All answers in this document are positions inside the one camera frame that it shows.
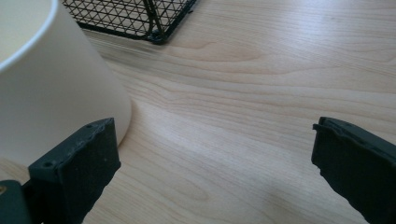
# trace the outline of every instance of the clamp jaw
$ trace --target clamp jaw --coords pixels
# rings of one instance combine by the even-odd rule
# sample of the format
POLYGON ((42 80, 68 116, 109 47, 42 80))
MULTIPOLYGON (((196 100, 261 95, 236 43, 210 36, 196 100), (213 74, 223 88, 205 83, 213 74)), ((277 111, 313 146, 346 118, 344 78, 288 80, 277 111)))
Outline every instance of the clamp jaw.
POLYGON ((114 119, 85 125, 31 164, 23 186, 0 181, 0 223, 82 223, 119 168, 114 119))

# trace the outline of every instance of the black wire basket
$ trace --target black wire basket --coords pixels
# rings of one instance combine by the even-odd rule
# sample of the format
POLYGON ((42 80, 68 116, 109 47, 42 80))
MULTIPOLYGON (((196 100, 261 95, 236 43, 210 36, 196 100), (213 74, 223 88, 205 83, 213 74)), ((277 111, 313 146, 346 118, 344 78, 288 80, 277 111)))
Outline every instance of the black wire basket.
POLYGON ((63 4, 83 29, 161 44, 195 1, 63 0, 63 4))

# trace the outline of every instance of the wooden table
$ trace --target wooden table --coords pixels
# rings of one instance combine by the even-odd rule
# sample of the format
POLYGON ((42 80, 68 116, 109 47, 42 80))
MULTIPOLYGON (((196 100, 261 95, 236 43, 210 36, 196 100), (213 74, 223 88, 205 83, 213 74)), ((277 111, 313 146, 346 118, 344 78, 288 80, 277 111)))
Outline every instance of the wooden table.
POLYGON ((133 119, 85 223, 366 223, 311 163, 312 124, 396 144, 394 0, 200 0, 163 46, 87 35, 133 119))

